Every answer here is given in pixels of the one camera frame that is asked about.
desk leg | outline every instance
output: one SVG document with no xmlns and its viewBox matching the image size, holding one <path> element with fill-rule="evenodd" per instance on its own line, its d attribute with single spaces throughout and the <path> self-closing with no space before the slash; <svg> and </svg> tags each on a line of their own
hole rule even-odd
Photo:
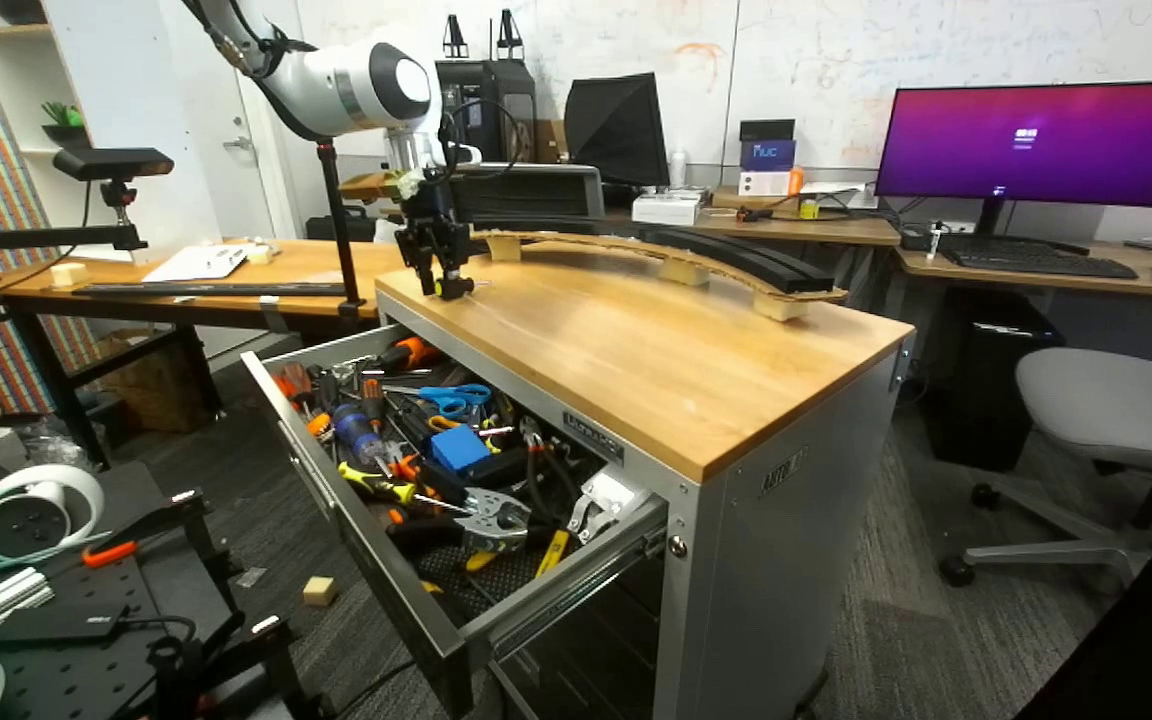
<svg viewBox="0 0 1152 720">
<path fill-rule="evenodd" d="M 41 380 L 45 380 L 45 390 L 50 398 L 56 415 L 69 423 L 70 439 L 89 451 L 89 460 L 95 467 L 108 467 L 100 437 L 89 423 L 89 413 L 85 413 L 85 404 L 77 398 L 77 383 L 69 380 L 69 371 L 65 371 L 65 363 L 58 363 L 58 356 L 56 356 L 56 350 L 50 350 L 45 326 L 41 326 L 41 317 L 37 314 L 13 314 L 13 326 L 18 334 L 18 344 L 25 344 L 28 360 L 33 360 L 33 368 L 41 371 Z"/>
<path fill-rule="evenodd" d="M 224 413 L 198 334 L 192 326 L 175 326 L 175 344 L 184 352 L 192 390 L 198 392 L 207 415 Z"/>
</svg>

box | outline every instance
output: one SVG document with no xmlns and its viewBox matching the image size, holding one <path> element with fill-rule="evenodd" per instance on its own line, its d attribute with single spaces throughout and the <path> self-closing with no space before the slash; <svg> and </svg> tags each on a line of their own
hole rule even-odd
<svg viewBox="0 0 1152 720">
<path fill-rule="evenodd" d="M 789 174 L 792 121 L 740 121 L 740 174 Z"/>
<path fill-rule="evenodd" d="M 792 159 L 792 121 L 740 121 L 740 195 L 789 195 Z"/>
<path fill-rule="evenodd" d="M 108 334 L 100 344 L 108 352 L 122 352 L 144 341 L 150 338 Z M 187 356 L 175 344 L 108 371 L 100 383 L 127 404 L 136 430 L 144 433 L 192 433 L 212 421 L 187 378 Z"/>
</svg>

office chair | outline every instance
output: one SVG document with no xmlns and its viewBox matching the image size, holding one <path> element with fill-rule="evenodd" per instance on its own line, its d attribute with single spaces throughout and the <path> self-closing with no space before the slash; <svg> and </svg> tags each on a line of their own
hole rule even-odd
<svg viewBox="0 0 1152 720">
<path fill-rule="evenodd" d="M 1014 363 L 1014 390 L 1030 430 L 1093 460 L 1098 476 L 1132 467 L 1152 481 L 1152 360 L 1093 350 L 1039 350 Z M 1123 533 L 1077 515 L 1028 487 L 973 487 L 973 506 L 981 507 L 997 507 L 1001 500 L 1055 524 L 1072 541 L 952 552 L 939 559 L 948 584 L 973 584 L 981 564 L 1106 564 L 1132 580 L 1147 559 L 1145 529 L 1152 519 L 1152 487 Z"/>
</svg>

power strip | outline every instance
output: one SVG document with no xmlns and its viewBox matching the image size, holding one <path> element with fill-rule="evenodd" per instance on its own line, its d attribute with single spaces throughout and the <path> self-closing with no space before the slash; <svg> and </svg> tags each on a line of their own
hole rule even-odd
<svg viewBox="0 0 1152 720">
<path fill-rule="evenodd" d="M 636 225 L 696 225 L 698 216 L 698 194 L 661 194 L 661 195 L 636 195 L 632 220 Z"/>
</svg>

paper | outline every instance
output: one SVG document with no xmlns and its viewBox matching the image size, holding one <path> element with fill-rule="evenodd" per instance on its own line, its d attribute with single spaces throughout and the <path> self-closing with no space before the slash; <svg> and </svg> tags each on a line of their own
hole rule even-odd
<svg viewBox="0 0 1152 720">
<path fill-rule="evenodd" d="M 159 268 L 144 277 L 144 286 L 162 286 L 162 282 L 224 282 L 233 277 L 248 251 L 240 245 L 198 245 L 198 248 L 180 248 L 168 256 Z"/>
</svg>

